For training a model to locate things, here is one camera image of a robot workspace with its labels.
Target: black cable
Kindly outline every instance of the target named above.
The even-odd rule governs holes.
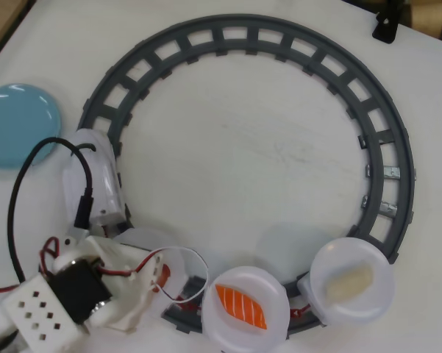
[[[16,208],[16,200],[18,198],[18,191],[20,190],[21,182],[23,181],[24,174],[28,171],[29,167],[32,164],[32,161],[36,157],[36,155],[39,153],[39,151],[47,144],[49,143],[58,143],[60,145],[63,145],[70,149],[73,154],[76,155],[76,157],[79,159],[79,161],[82,164],[83,170],[85,171],[85,178],[87,180],[87,187],[85,188],[85,192],[80,199],[79,209],[76,214],[75,218],[75,227],[83,227],[88,228],[90,225],[89,219],[90,219],[90,212],[91,212],[91,206],[93,204],[93,180],[91,176],[90,167],[86,161],[86,159],[83,157],[83,154],[80,152],[80,150],[73,145],[72,143],[68,142],[67,140],[64,140],[63,138],[45,138],[41,142],[39,142],[32,150],[31,153],[29,153],[29,156],[24,161],[23,166],[21,167],[20,172],[18,173],[18,176],[16,177],[15,184],[13,185],[13,191],[12,195],[10,197],[10,206],[8,207],[8,217],[7,217],[7,239],[8,239],[8,250],[10,252],[10,258],[12,260],[13,268],[15,269],[16,276],[18,277],[18,280],[20,283],[23,283],[26,281],[26,277],[24,276],[23,269],[21,268],[20,261],[18,259],[18,255],[16,253],[16,247],[15,247],[15,235],[13,230],[13,225],[15,221],[15,208]],[[6,338],[4,338],[2,341],[0,341],[0,351],[7,348],[16,338],[18,334],[18,330],[14,331],[11,335],[8,335]]]
[[[18,255],[16,254],[16,247],[15,247],[15,236],[14,236],[14,231],[13,231],[13,224],[15,222],[16,199],[18,198],[18,191],[20,190],[20,186],[21,186],[21,182],[23,181],[24,174],[28,171],[29,167],[32,164],[32,161],[34,160],[36,155],[39,153],[39,151],[45,145],[47,145],[49,143],[61,144],[65,147],[67,147],[68,149],[70,149],[75,154],[75,156],[79,159],[79,161],[82,164],[83,170],[85,171],[85,178],[87,180],[87,187],[85,188],[85,193],[82,198],[84,198],[84,197],[91,198],[91,195],[93,193],[93,180],[91,177],[90,167],[88,166],[87,161],[83,157],[83,154],[80,152],[80,150],[75,145],[68,142],[67,140],[64,140],[63,138],[45,138],[44,140],[39,142],[31,150],[31,153],[29,153],[29,156],[24,161],[23,166],[21,167],[21,170],[18,173],[18,176],[16,177],[15,185],[13,185],[13,191],[12,191],[12,195],[10,197],[10,206],[8,207],[8,219],[7,219],[8,250],[10,251],[10,257],[12,260],[13,268],[15,269],[16,276],[18,277],[18,280],[20,281],[20,283],[23,283],[24,281],[26,281],[26,278],[24,276],[23,269],[21,268],[20,262],[18,260]]]
[[[18,331],[14,331],[11,335],[8,335],[3,340],[0,341],[0,351],[3,351],[5,348],[7,348],[16,338],[18,335]]]

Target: wire connector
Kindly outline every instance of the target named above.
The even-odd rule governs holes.
[[[80,198],[79,209],[76,212],[74,227],[80,229],[90,229],[90,214],[93,206],[93,197],[91,192]]]

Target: gray toy train track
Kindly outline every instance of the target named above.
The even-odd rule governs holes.
[[[246,38],[225,39],[223,29],[230,27],[246,28]],[[260,29],[282,34],[281,43],[259,40]],[[188,35],[200,31],[210,31],[212,41],[193,46]],[[292,49],[291,45],[296,38],[316,47],[314,54],[307,56]],[[178,44],[180,51],[161,60],[155,50],[172,41]],[[369,155],[366,174],[371,180],[368,194],[363,198],[363,215],[358,224],[352,226],[348,236],[372,243],[388,258],[390,263],[394,263],[407,226],[413,217],[415,170],[407,130],[389,94],[367,67],[337,43],[306,27],[261,15],[215,15],[172,26],[136,45],[106,73],[93,95],[85,103],[79,129],[93,128],[97,118],[109,120],[111,124],[107,135],[118,157],[122,147],[121,132],[131,120],[132,108],[139,100],[147,97],[152,84],[158,79],[168,77],[171,70],[182,63],[195,63],[200,56],[208,53],[216,53],[217,56],[226,55],[231,50],[242,50],[249,55],[256,55],[261,51],[275,55],[275,59],[281,62],[289,60],[297,63],[303,67],[302,70],[306,74],[321,77],[328,84],[328,90],[334,95],[339,95],[346,102],[347,113],[351,119],[358,122],[362,131],[358,140],[361,148],[366,149]],[[346,68],[340,76],[321,64],[327,55]],[[141,60],[145,60],[152,68],[135,81],[128,77],[127,73]],[[370,94],[370,98],[365,101],[360,101],[349,87],[349,83],[356,79]],[[118,108],[104,104],[116,85],[128,90]],[[368,115],[375,109],[381,110],[389,129],[378,132],[375,130]],[[389,168],[392,166],[384,166],[382,162],[380,145],[386,143],[393,143],[397,153],[399,165],[394,166],[394,169]],[[385,179],[397,179],[399,182],[398,207],[382,200]],[[370,235],[379,214],[392,218],[391,229],[383,242]],[[195,290],[202,283],[202,279],[193,278],[187,284],[185,291]],[[285,284],[285,287],[289,297],[300,294],[296,282]],[[201,319],[196,312],[184,311],[172,306],[165,312],[164,318],[174,323],[177,329],[183,332],[202,331]],[[301,318],[290,320],[288,334],[319,324],[319,320],[312,313],[306,313]]]

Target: black clamp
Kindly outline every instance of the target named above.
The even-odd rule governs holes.
[[[378,24],[373,37],[387,44],[394,42],[403,8],[404,0],[388,0],[385,9],[377,13]]]

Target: white plastic cup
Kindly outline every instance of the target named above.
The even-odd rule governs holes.
[[[234,288],[255,300],[263,309],[267,329],[232,317],[218,297],[215,285]],[[203,333],[225,353],[263,353],[286,340],[290,308],[285,288],[267,271],[243,266],[217,277],[204,295]]]

